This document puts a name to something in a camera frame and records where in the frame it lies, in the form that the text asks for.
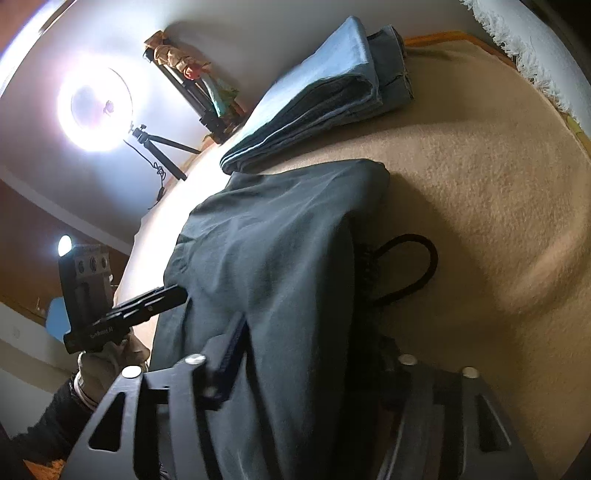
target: sleeve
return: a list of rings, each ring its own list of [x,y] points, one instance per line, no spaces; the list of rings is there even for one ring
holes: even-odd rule
[[[12,444],[24,460],[40,465],[66,460],[91,415],[76,395],[72,377],[53,395],[37,424],[15,436]]]

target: folded cloth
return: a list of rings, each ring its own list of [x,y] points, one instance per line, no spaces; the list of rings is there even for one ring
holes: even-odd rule
[[[227,174],[251,170],[300,140],[393,110],[412,98],[402,38],[391,25],[366,38],[360,20],[349,17],[269,89],[220,165]]]
[[[202,351],[244,312],[251,349],[230,399],[207,414],[222,478],[329,478],[353,317],[352,228],[388,183],[369,160],[234,173],[190,214],[164,273],[189,300],[161,314],[150,369]]]

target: bolt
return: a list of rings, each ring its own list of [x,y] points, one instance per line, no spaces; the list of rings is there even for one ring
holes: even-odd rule
[[[408,365],[409,367],[418,363],[417,357],[410,355],[410,353],[403,353],[398,357],[398,361],[403,365]]]
[[[189,365],[201,365],[205,363],[205,360],[205,355],[200,353],[194,353],[193,355],[185,357],[185,363]]]
[[[123,375],[125,378],[135,378],[139,376],[141,372],[142,368],[139,365],[130,365],[123,369],[121,375]]]
[[[466,378],[478,378],[480,376],[480,372],[474,367],[466,367],[462,370],[462,375],[464,375]]]

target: black strap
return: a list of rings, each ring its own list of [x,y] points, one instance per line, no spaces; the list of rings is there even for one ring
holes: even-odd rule
[[[397,245],[405,244],[405,243],[416,243],[421,244],[427,248],[429,251],[429,266],[427,270],[423,274],[421,278],[419,278],[416,282],[411,283],[410,285],[401,288],[400,290],[393,291],[392,293],[388,293],[383,297],[380,297],[372,302],[374,307],[385,307],[386,305],[390,305],[392,302],[400,300],[411,293],[415,293],[418,290],[421,290],[429,280],[435,274],[435,270],[437,269],[437,264],[439,263],[439,255],[437,253],[437,248],[433,242],[431,242],[428,238],[417,235],[416,233],[405,233],[404,235],[397,236],[396,238],[392,238],[390,241],[383,244],[380,248],[378,248],[375,252],[373,252],[372,256],[374,260],[377,260],[386,252],[391,250],[393,247]]]

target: white glove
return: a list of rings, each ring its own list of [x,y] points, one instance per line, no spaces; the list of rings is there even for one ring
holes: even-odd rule
[[[84,404],[94,410],[125,367],[138,365],[146,372],[149,357],[150,349],[133,331],[120,345],[107,342],[101,353],[82,352],[78,356],[79,371],[74,379],[74,390]]]

